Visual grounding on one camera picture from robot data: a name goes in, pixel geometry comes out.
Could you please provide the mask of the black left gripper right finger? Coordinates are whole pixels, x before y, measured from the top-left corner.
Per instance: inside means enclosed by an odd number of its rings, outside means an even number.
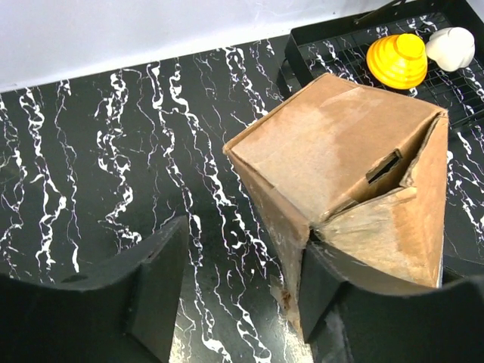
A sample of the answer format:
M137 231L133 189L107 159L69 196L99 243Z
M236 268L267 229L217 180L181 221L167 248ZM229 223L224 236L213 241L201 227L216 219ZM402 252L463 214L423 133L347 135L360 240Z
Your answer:
M483 266L457 257L444 258L443 285L430 288L309 241L299 313L316 362L483 360Z

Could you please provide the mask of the brown cardboard express box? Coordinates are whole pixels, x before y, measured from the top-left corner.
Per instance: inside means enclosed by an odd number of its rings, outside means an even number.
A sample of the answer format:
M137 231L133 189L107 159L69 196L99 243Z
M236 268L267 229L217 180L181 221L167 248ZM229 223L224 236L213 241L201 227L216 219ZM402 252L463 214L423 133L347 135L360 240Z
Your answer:
M442 283L448 111L325 73L227 142L275 245L299 333L312 234L395 278Z

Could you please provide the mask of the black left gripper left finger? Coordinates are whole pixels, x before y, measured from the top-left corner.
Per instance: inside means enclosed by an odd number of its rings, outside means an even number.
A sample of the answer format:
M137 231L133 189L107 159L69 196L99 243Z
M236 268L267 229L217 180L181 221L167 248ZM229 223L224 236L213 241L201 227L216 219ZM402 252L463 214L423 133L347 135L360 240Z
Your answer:
M57 284L1 277L3 362L167 362L188 220Z

